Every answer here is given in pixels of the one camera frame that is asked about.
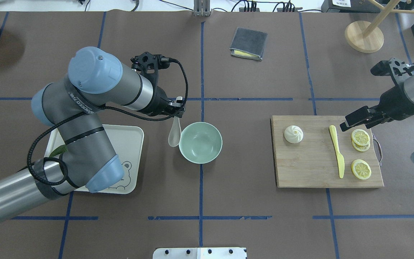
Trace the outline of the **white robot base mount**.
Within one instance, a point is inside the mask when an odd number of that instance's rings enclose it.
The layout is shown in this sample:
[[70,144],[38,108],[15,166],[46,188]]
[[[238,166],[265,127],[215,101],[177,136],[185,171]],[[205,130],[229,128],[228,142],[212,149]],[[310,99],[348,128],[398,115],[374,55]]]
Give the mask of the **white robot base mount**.
[[159,248],[153,259],[247,259],[244,247],[178,247]]

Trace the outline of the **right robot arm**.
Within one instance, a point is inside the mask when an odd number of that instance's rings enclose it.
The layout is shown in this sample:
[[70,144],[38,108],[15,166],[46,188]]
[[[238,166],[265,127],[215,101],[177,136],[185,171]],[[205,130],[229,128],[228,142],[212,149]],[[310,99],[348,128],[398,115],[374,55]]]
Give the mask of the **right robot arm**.
[[372,128],[414,115],[414,64],[392,58],[378,62],[370,72],[374,76],[390,76],[394,87],[381,95],[378,105],[371,108],[365,105],[347,115],[340,125],[342,131],[362,124]]

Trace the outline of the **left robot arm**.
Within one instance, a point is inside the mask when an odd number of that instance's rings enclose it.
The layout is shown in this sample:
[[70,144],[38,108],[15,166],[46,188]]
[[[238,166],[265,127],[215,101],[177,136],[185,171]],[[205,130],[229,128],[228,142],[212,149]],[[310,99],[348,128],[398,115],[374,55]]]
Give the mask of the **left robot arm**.
[[149,52],[131,61],[128,67],[98,47],[84,47],[63,79],[32,98],[33,114],[48,129],[31,144],[25,167],[0,180],[0,223],[79,187],[105,190],[124,176],[98,117],[103,110],[147,121],[183,116],[186,100],[171,100],[158,86],[160,69],[182,64]]

